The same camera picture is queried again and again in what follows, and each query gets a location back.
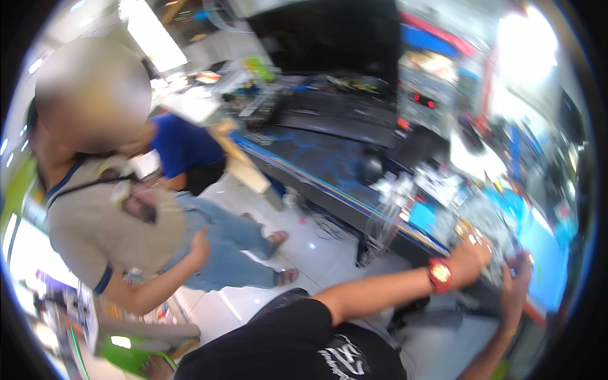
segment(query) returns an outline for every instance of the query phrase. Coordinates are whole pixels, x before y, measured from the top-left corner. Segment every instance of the red watch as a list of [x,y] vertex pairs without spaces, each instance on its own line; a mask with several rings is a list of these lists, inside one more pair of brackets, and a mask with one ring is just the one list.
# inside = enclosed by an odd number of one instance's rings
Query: red watch
[[443,293],[452,289],[452,268],[444,258],[429,260],[429,278],[435,288],[435,293]]

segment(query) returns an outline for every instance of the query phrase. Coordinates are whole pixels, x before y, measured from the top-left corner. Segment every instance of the black t-shirt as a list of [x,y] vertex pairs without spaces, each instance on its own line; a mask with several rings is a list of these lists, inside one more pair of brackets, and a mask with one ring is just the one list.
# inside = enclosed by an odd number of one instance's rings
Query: black t-shirt
[[399,353],[350,323],[334,328],[329,309],[303,299],[186,355],[175,380],[405,379]]

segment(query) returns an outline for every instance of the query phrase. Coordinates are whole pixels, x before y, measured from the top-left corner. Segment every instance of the foot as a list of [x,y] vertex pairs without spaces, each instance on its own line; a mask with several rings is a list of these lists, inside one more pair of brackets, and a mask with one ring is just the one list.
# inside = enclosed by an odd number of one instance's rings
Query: foot
[[287,269],[278,276],[278,281],[276,286],[285,286],[289,285],[292,282],[298,279],[298,275],[300,272],[297,269]]
[[289,238],[289,234],[285,231],[275,231],[266,239],[270,242],[273,249],[278,248]]

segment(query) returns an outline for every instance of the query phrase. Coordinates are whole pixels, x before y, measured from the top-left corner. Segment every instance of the gold watch face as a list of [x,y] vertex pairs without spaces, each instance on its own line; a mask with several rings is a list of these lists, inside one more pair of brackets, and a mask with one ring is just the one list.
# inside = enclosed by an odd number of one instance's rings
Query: gold watch face
[[433,277],[435,277],[440,282],[447,282],[450,279],[450,276],[452,275],[450,269],[443,264],[433,265],[430,272],[432,273]]

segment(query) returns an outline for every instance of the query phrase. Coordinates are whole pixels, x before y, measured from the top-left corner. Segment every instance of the printed graphic on shirt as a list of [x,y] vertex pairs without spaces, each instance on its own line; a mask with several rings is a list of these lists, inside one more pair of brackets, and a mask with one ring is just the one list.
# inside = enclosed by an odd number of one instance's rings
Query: printed graphic on shirt
[[335,334],[329,347],[317,351],[339,380],[364,379],[370,373],[365,356],[346,336]]
[[[115,168],[107,168],[99,178],[118,178],[124,175],[125,173]],[[112,200],[119,202],[122,210],[127,214],[152,226],[156,224],[157,192],[152,186],[143,182],[122,181],[114,186]]]

